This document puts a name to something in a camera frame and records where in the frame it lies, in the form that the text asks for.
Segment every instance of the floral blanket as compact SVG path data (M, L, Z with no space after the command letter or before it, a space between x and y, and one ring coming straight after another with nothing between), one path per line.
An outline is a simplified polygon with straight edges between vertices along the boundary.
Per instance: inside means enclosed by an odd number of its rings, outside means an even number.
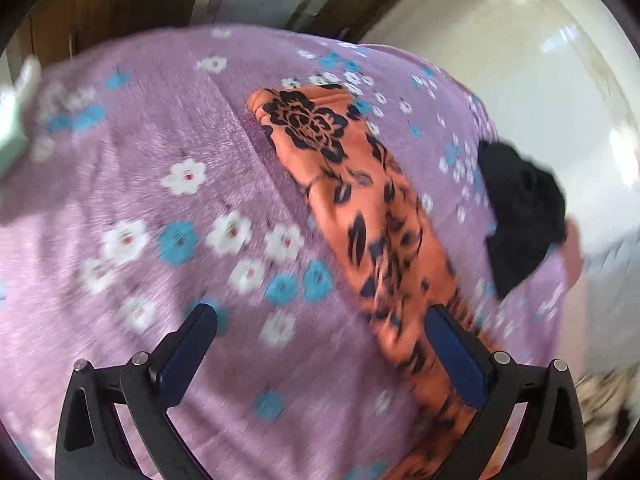
M170 416L214 478L373 480L432 431L244 104L337 82L420 196L475 323L548 364L562 261L495 299L475 162L495 131L465 88L384 46L258 27L142 34L44 71L24 111L31 151L1 184L0 418L42 478L73 361L122 364L198 301L221 335Z

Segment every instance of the orange fabric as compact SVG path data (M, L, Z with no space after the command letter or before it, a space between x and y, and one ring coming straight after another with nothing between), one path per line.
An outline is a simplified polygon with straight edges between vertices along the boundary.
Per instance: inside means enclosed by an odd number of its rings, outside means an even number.
M446 252L394 156L371 134L347 91L263 89L249 97L248 107L302 187L384 355L433 419L428 439L389 478L426 478L475 413L452 390L424 334L426 309L437 303L472 328Z

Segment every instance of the blue gripper pad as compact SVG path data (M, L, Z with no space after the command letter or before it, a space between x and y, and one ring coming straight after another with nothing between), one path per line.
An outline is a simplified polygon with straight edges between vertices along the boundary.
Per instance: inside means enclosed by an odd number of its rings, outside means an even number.
M185 324L190 323L191 316ZM166 365L158 374L158 390L160 404L165 408L172 408L180 404L184 394L193 379L204 355L207 353L211 342L218 329L218 315L212 307L204 311L194 320L187 332L180 333L180 341Z
M429 308L424 317L424 331L462 401L480 410L488 395L486 377L449 321Z

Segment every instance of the silver pin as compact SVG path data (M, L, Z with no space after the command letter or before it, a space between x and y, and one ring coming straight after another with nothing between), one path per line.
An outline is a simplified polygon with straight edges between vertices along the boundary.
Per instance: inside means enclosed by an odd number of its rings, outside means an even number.
M74 363L74 370L76 372L81 372L86 368L87 364L86 359L78 359L78 361Z
M499 365L507 365L511 362L511 356L507 354L507 352L502 351L496 352L494 354L494 359Z
M562 361L562 359L555 359L554 360L554 368L556 370L558 370L559 372L565 372L565 371L567 371L568 366L566 365L566 363L564 361Z
M138 352L131 358L131 362L136 366L140 366L149 361L149 354L146 352Z

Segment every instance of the patterned fabric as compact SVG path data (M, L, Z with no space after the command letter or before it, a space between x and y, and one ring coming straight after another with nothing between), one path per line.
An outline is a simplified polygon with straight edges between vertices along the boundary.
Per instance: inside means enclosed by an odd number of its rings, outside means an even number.
M416 426L420 405L246 108L258 88L338 82L429 211L475 322L518 361L548 364L562 261L495 299L474 174L495 131L466 89L388 47L159 30L45 69L23 114L31 152L0 184L0 418L41 478L73 361L151 350L198 300L224 330L169 415L214 478L374 478L438 431Z
M424 333L424 315L441 303L467 329L472 317L411 183L339 85L260 90L248 106L303 189L380 348L407 375L434 423L450 425L453 446L474 410L452 389ZM406 473L432 473L451 452L437 447L440 455L423 443L424 462L412 461Z

